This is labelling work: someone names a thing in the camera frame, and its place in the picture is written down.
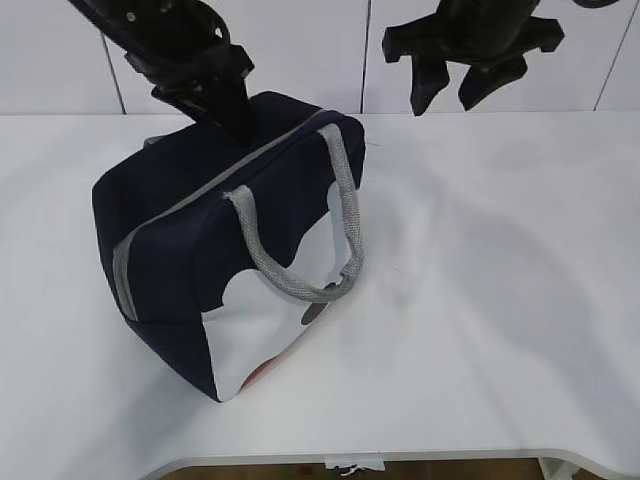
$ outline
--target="bag handle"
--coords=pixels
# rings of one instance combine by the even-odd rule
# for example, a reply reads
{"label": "bag handle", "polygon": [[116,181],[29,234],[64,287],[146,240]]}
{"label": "bag handle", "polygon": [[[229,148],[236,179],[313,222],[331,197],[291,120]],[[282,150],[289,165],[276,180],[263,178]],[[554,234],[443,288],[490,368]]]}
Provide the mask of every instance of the bag handle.
{"label": "bag handle", "polygon": [[226,198],[231,200],[238,214],[244,241],[258,270],[277,289],[287,295],[305,302],[330,303],[345,296],[353,288],[364,263],[364,250],[360,232],[360,208],[356,184],[351,173],[342,132],[336,124],[332,123],[318,130],[318,133],[322,135],[329,149],[331,166],[340,196],[344,234],[351,250],[351,258],[340,271],[342,277],[340,284],[331,284],[326,288],[309,285],[287,271],[267,253],[260,241],[256,203],[249,187],[241,185],[234,191],[227,193]]}

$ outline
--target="white table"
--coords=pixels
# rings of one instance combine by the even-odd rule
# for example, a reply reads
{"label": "white table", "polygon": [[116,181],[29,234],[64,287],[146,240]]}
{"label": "white table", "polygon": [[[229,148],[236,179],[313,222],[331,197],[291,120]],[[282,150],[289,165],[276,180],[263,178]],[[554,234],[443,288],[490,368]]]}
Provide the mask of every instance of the white table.
{"label": "white table", "polygon": [[181,117],[0,117],[0,478],[559,457],[640,475],[640,113],[366,116],[361,282],[219,405],[125,326],[91,187]]}

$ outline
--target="gray zipper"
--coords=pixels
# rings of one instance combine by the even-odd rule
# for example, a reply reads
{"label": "gray zipper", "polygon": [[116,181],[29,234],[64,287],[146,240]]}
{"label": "gray zipper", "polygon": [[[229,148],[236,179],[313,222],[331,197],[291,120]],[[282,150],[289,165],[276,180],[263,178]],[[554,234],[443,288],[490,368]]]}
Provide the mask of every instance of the gray zipper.
{"label": "gray zipper", "polygon": [[161,218],[166,217],[167,215],[171,215],[172,213],[177,212],[178,210],[189,205],[190,203],[195,202],[202,195],[204,195],[205,193],[211,191],[212,189],[220,185],[222,182],[227,180],[231,175],[236,173],[241,168],[246,167],[249,163],[251,163],[253,160],[258,158],[260,155],[264,154],[268,150],[271,150],[273,147],[287,140],[289,137],[295,134],[298,130],[304,127],[307,123],[309,123],[311,120],[313,120],[318,115],[324,112],[325,110],[318,110],[316,113],[311,115],[309,118],[307,118],[304,122],[302,122],[297,127],[281,135],[275,140],[272,140],[266,145],[260,147],[258,150],[251,152],[249,155],[242,158],[242,160],[240,160],[239,162],[235,163],[234,165],[226,169],[224,172],[219,174],[213,180],[211,180],[210,182],[206,183],[205,185],[200,187],[198,190],[193,192],[191,195],[180,200],[173,207],[169,208],[168,210],[161,213],[160,215],[157,215],[152,219],[147,220],[143,224],[136,227],[133,231],[131,231],[131,233],[129,233],[129,235],[127,235],[124,238],[124,240],[122,240],[118,245],[116,245],[116,247],[113,249],[113,277],[116,285],[116,293],[118,295],[120,306],[124,314],[127,316],[127,318],[138,321],[138,315],[136,313],[135,303],[133,301],[133,296],[131,295],[131,286],[129,285],[128,267],[129,267],[129,256],[131,252],[131,243],[133,242],[134,237],[140,231],[140,229],[146,227],[147,225],[152,224],[156,220],[159,220]]}

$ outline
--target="fabric bag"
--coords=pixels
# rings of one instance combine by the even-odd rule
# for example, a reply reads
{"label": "fabric bag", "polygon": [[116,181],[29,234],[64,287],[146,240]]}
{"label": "fabric bag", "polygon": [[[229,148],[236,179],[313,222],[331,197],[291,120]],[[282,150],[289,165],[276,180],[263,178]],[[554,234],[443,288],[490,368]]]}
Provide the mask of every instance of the fabric bag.
{"label": "fabric bag", "polygon": [[360,123],[275,93],[251,103],[250,145],[195,124],[93,188],[102,266],[127,324],[216,401],[346,295],[364,259]]}

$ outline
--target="black plastic mount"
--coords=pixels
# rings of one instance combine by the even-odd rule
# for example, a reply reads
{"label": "black plastic mount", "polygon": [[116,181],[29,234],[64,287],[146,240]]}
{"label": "black plastic mount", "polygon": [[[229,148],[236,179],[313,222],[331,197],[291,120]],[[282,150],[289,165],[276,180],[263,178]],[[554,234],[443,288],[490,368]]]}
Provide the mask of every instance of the black plastic mount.
{"label": "black plastic mount", "polygon": [[470,110],[527,73],[525,53],[555,51],[564,33],[557,20],[531,16],[538,1],[442,0],[433,15],[387,28],[387,63],[405,55],[412,59],[414,114],[422,115],[449,85],[447,62],[470,66],[458,91],[464,109]]}
{"label": "black plastic mount", "polygon": [[254,65],[224,20],[199,0],[69,0],[122,47],[151,94],[197,122],[220,125],[240,143],[255,121],[245,78]]}

